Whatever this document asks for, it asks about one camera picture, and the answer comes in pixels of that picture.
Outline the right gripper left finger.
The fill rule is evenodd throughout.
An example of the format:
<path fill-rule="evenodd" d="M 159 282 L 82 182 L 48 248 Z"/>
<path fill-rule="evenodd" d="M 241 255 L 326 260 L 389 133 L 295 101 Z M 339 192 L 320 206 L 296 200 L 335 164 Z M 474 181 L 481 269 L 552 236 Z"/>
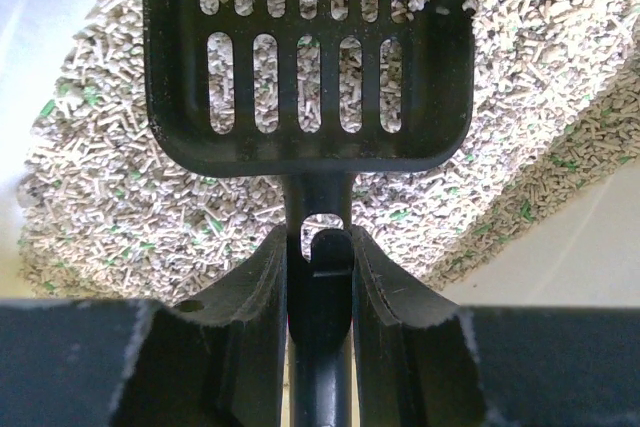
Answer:
<path fill-rule="evenodd" d="M 150 307 L 111 425 L 279 425 L 286 285 L 286 229 L 278 226 L 203 291 Z"/>

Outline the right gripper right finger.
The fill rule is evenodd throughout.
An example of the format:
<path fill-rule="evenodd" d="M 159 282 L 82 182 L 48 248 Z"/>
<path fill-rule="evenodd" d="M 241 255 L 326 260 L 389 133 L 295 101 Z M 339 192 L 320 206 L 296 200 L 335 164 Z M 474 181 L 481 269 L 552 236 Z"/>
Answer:
<path fill-rule="evenodd" d="M 479 426 L 486 406 L 459 307 L 354 227 L 353 327 L 363 426 Z"/>

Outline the black litter scoop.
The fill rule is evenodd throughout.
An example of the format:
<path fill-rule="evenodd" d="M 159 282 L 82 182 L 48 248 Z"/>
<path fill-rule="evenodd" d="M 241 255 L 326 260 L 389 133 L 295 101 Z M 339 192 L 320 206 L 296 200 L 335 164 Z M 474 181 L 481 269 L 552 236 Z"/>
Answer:
<path fill-rule="evenodd" d="M 467 0 L 432 0 L 397 23 L 391 0 L 335 19 L 231 1 L 143 0 L 146 102 L 162 150 L 208 177 L 277 176 L 286 221 L 283 384 L 292 424 L 346 426 L 359 406 L 352 186 L 361 172 L 418 172 L 464 140 L 473 103 Z"/>

